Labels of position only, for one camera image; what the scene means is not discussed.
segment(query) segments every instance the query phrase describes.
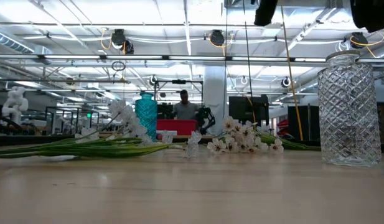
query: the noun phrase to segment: glass vase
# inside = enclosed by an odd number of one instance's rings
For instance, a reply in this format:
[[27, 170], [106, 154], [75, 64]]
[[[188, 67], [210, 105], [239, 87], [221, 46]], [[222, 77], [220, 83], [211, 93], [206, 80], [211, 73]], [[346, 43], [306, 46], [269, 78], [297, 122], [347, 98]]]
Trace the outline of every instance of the glass vase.
[[141, 125], [148, 129], [148, 136], [156, 140], [157, 102], [152, 100], [153, 94], [141, 93], [141, 99], [136, 100], [135, 113], [141, 120]]
[[373, 68], [355, 63], [359, 51], [329, 55], [318, 73], [322, 159], [346, 166], [372, 166], [381, 158]]

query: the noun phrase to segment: red box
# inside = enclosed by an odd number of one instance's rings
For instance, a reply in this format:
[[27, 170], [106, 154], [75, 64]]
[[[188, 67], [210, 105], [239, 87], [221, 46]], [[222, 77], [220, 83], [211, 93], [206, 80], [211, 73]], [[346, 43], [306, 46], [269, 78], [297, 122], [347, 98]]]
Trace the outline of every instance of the red box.
[[197, 127], [196, 120], [178, 119], [159, 119], [157, 120], [157, 130], [177, 131], [177, 135], [191, 135]]

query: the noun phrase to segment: white robot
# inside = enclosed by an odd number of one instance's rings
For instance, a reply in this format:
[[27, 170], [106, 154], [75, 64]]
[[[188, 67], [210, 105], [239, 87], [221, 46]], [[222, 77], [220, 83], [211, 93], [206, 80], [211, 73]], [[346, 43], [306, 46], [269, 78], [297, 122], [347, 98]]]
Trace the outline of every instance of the white robot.
[[29, 109], [29, 101], [23, 98], [25, 91], [24, 87], [12, 87], [7, 93], [7, 100], [2, 107], [2, 116], [11, 116], [11, 120], [16, 124], [21, 124], [22, 112]]

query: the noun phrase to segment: black monitor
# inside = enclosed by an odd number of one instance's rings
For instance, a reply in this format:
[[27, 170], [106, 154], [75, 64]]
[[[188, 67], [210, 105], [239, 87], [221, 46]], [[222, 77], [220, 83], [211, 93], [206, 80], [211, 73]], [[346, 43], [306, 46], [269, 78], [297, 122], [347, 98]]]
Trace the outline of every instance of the black monitor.
[[269, 125], [269, 102], [266, 95], [261, 97], [250, 98], [253, 105], [245, 96], [229, 96], [229, 116], [237, 119], [242, 123], [246, 121], [258, 122], [261, 126], [261, 121], [264, 120], [266, 125]]

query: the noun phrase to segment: teal glass vase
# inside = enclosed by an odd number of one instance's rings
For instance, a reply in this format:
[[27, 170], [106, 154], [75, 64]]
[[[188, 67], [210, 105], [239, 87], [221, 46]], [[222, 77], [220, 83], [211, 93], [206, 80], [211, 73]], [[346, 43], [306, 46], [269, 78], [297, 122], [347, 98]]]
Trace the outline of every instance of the teal glass vase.
[[148, 129], [148, 136], [156, 140], [157, 102], [152, 100], [153, 94], [141, 93], [141, 99], [136, 101], [136, 116], [141, 120], [141, 125]]

